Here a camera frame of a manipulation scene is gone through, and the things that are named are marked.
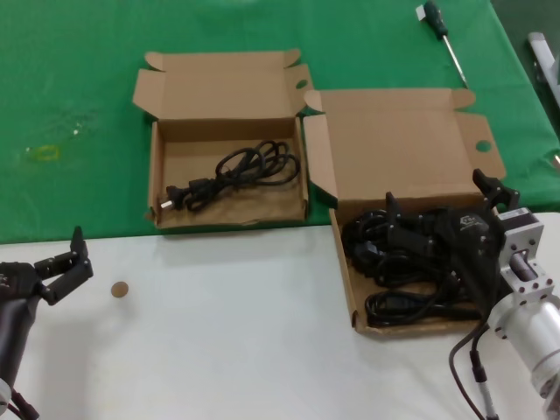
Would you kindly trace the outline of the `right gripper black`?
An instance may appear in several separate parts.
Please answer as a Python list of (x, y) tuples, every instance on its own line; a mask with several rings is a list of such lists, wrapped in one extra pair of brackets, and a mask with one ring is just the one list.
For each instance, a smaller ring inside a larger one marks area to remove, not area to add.
[(503, 230), (495, 215), (519, 208), (520, 194), (488, 177), (481, 169), (472, 181), (482, 193), (477, 206), (439, 206), (427, 213), (405, 213), (391, 192), (386, 193), (387, 242), (415, 255), (443, 257), (443, 299), (465, 299), (486, 322), (508, 290), (500, 274)]

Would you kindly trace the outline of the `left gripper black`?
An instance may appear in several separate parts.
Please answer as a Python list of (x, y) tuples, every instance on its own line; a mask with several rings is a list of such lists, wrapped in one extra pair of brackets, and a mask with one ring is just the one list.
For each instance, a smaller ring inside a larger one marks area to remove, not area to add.
[[(93, 274), (87, 244), (81, 227), (77, 226), (66, 253), (36, 262), (34, 267), (27, 262), (2, 262), (1, 302), (39, 297), (49, 305), (56, 305)], [(56, 276), (59, 276), (56, 280), (43, 286), (43, 279)]]

